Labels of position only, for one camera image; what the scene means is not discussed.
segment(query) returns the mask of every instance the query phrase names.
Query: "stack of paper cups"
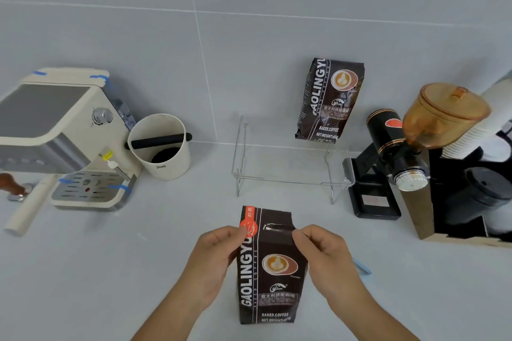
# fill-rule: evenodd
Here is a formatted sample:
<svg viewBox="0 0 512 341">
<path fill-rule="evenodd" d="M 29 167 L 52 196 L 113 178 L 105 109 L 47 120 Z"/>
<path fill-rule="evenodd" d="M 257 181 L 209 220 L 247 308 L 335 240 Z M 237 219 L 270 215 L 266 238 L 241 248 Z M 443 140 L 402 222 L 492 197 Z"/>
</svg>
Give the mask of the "stack of paper cups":
<svg viewBox="0 0 512 341">
<path fill-rule="evenodd" d="M 489 117 L 443 148 L 443 158 L 464 159 L 512 118 L 512 70 L 487 89 L 482 97 L 491 108 Z"/>
</svg>

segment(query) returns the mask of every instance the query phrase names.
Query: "red sticker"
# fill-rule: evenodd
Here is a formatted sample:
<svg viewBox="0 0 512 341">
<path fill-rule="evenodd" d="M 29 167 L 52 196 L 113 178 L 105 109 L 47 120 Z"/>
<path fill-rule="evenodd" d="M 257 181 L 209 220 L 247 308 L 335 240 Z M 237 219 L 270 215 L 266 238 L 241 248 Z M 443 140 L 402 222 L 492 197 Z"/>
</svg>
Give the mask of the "red sticker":
<svg viewBox="0 0 512 341">
<path fill-rule="evenodd" d="M 402 120 L 400 119 L 389 119 L 385 122 L 385 125 L 391 128 L 402 128 Z"/>
<path fill-rule="evenodd" d="M 253 206 L 246 206 L 245 207 L 245 219 L 240 222 L 240 226 L 246 226 L 247 227 L 247 236 L 246 237 L 253 237 L 256 232 L 258 232 L 258 224 L 256 221 L 254 221 L 254 215 L 255 215 L 256 208 Z"/>
</svg>

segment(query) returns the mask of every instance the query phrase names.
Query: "forearm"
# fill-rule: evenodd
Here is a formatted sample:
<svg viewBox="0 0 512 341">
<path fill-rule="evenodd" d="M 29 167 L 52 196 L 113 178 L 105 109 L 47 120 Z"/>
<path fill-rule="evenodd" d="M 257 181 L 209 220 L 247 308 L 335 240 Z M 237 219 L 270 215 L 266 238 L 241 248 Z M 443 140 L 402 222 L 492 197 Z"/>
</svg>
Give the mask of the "forearm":
<svg viewBox="0 0 512 341">
<path fill-rule="evenodd" d="M 131 341 L 185 341 L 200 314 L 187 292 L 176 285 Z"/>
<path fill-rule="evenodd" d="M 370 295 L 361 293 L 351 305 L 329 303 L 334 313 L 359 341 L 419 341 Z"/>
</svg>

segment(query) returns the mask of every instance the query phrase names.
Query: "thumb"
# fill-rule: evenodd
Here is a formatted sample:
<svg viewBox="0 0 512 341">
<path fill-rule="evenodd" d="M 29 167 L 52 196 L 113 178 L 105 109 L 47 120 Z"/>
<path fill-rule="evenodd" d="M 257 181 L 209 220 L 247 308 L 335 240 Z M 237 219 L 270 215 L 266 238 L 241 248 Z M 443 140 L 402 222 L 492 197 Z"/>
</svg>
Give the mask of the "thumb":
<svg viewBox="0 0 512 341">
<path fill-rule="evenodd" d="M 309 240 L 309 237 L 307 237 L 302 231 L 298 229 L 294 230 L 292 232 L 292 237 L 298 250 L 310 263 L 322 254 L 313 242 Z"/>
<path fill-rule="evenodd" d="M 231 255 L 231 253 L 236 250 L 240 244 L 243 243 L 246 236 L 247 227 L 240 226 L 232 236 L 229 236 L 226 240 L 219 244 L 219 247 L 222 249 L 222 253 L 226 256 Z"/>
</svg>

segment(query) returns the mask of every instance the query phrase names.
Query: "person's right hand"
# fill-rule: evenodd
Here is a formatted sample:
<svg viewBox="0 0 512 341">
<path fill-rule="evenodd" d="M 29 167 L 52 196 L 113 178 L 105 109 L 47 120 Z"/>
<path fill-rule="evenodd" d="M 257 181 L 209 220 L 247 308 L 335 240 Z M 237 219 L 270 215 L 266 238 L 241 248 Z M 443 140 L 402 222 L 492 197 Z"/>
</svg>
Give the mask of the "person's right hand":
<svg viewBox="0 0 512 341">
<path fill-rule="evenodd" d="M 360 300 L 372 299 L 363 285 L 343 237 L 317 225 L 296 229 L 293 241 L 309 262 L 314 286 L 339 316 Z"/>
</svg>

